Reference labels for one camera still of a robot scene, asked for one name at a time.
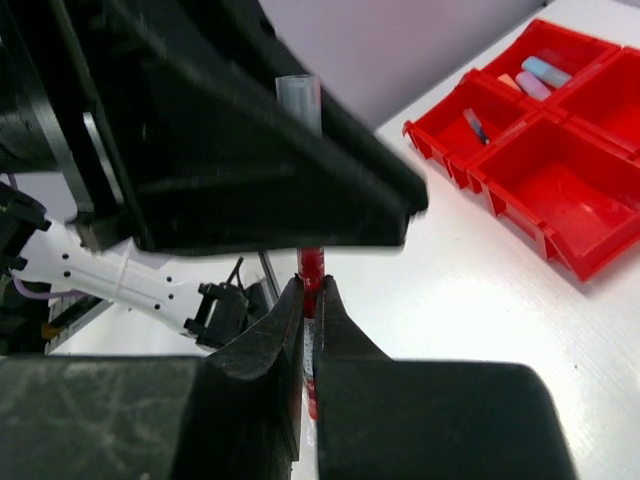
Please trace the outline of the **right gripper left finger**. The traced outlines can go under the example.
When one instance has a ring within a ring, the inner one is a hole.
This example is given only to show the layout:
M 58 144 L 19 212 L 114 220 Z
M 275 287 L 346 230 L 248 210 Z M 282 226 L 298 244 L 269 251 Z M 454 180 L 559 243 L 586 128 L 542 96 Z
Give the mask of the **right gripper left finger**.
M 206 357 L 1 363 L 5 479 L 287 479 L 300 452 L 303 286 Z

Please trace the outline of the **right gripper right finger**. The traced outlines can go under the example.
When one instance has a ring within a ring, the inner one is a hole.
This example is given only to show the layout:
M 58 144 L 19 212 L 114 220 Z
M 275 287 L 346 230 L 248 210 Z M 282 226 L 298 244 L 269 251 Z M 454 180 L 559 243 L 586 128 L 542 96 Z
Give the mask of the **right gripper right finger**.
M 572 479 L 556 408 L 528 366 L 394 360 L 317 297 L 314 380 L 323 479 Z

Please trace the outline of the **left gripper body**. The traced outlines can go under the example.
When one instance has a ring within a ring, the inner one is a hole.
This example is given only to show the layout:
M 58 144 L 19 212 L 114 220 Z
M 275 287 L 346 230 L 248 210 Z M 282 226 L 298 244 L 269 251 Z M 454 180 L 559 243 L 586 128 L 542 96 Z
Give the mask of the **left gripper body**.
M 57 171 L 83 244 L 150 245 L 136 183 L 148 173 L 147 1 L 1 4 L 1 170 Z

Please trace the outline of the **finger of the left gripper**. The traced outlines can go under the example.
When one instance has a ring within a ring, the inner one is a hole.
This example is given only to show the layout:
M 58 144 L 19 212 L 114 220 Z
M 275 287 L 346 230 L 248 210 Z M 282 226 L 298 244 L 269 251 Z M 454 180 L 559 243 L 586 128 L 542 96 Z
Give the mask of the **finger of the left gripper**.
M 306 69 L 259 2 L 103 8 L 141 54 L 146 123 L 125 161 L 140 249 L 201 257 L 404 243 L 429 205 L 424 180 L 329 93 L 320 132 L 277 102 L 277 79 Z

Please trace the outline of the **clear pen cap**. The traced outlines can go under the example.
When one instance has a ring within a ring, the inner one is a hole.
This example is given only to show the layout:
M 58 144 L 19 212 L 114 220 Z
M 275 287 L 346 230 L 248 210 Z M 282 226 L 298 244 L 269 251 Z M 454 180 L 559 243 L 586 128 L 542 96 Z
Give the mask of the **clear pen cap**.
M 315 75 L 275 79 L 279 104 L 318 136 L 322 135 L 321 83 Z

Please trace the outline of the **red pen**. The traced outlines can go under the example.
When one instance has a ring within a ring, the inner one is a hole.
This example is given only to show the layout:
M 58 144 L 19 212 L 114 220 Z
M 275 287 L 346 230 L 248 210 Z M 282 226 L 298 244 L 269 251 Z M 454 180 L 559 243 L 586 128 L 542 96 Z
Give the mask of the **red pen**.
M 308 412 L 310 418 L 316 420 L 317 395 L 313 371 L 313 349 L 317 298 L 325 276 L 324 249 L 302 248 L 297 251 L 297 258 L 298 276 L 304 286 L 303 374 L 308 397 Z

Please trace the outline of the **blue pen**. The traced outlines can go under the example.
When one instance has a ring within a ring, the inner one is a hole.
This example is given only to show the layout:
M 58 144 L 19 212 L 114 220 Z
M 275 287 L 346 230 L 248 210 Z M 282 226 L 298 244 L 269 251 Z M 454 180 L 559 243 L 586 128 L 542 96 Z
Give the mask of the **blue pen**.
M 479 119 L 479 117 L 475 114 L 475 112 L 467 108 L 463 111 L 463 116 L 468 123 L 469 127 L 473 130 L 475 135 L 478 137 L 480 142 L 483 145 L 488 145 L 490 140 L 488 135 L 486 134 L 484 127 Z

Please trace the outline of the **pink highlighter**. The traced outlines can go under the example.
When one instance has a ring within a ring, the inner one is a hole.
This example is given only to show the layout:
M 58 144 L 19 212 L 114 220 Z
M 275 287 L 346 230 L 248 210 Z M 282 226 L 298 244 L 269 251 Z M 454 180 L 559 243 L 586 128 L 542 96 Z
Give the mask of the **pink highlighter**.
M 533 74 L 521 71 L 516 75 L 517 85 L 531 98 L 544 101 L 550 97 L 551 91 Z

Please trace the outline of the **blue highlighter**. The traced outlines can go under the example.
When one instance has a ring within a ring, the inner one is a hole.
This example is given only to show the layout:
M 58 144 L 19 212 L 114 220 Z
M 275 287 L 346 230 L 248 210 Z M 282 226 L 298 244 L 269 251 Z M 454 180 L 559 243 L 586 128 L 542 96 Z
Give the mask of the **blue highlighter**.
M 563 87 L 572 79 L 572 76 L 567 72 L 536 56 L 527 57 L 522 62 L 521 67 L 542 82 L 556 89 Z

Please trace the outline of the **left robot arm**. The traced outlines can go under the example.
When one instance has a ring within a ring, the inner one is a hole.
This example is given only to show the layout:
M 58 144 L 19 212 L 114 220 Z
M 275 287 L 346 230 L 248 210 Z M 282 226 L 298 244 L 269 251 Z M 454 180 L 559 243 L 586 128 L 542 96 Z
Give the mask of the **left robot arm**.
M 59 172 L 76 215 L 55 222 L 1 189 L 1 268 L 63 284 L 219 347 L 228 288 L 113 253 L 207 257 L 396 247 L 428 206 L 422 178 L 327 91 L 306 125 L 282 81 L 308 72 L 256 1 L 5 1 L 1 170 Z

